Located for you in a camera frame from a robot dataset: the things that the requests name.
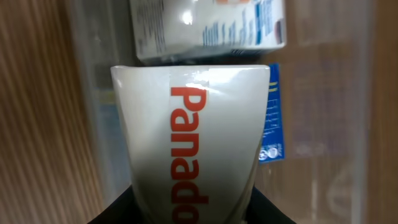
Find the white box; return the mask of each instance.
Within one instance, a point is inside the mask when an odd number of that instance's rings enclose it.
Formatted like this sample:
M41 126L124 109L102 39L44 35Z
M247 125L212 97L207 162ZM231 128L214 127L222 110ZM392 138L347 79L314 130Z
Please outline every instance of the white box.
M171 62L285 45L284 0L130 0L137 56Z
M112 74L146 223L240 223L262 142L269 67L113 67Z

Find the wooden surface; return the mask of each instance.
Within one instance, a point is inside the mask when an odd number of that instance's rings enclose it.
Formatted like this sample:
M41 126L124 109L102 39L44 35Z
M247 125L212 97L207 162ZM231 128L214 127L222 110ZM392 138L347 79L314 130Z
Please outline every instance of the wooden surface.
M0 1L0 223L102 211L67 1Z
M376 6L368 223L398 223L398 1Z

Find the plastic container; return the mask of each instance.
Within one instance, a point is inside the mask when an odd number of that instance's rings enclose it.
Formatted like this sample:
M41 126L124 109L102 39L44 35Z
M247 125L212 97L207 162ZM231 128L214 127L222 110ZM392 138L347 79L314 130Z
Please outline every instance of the plastic container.
M256 187L297 223L364 223L372 1L285 6L287 45L253 62L280 65L285 159L261 165ZM137 65L129 2L75 1L72 13L105 207L130 183L110 72Z

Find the wood grain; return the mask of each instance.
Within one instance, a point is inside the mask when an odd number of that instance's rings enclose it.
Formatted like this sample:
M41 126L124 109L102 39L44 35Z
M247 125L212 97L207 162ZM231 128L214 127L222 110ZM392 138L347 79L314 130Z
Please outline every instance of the wood grain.
M368 223L398 223L398 1L375 8Z
M102 210L68 1L0 1L0 223Z

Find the blue label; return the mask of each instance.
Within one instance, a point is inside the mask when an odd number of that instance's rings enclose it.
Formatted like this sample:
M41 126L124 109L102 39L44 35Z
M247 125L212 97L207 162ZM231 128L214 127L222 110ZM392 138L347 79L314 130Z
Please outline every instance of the blue label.
M261 3L256 4L255 11L256 13L256 45L261 43L261 29L262 29L262 21L261 21Z
M282 128L282 112L280 110L279 66L270 65L271 78L266 114L266 124L260 151L260 163L285 158L284 133Z

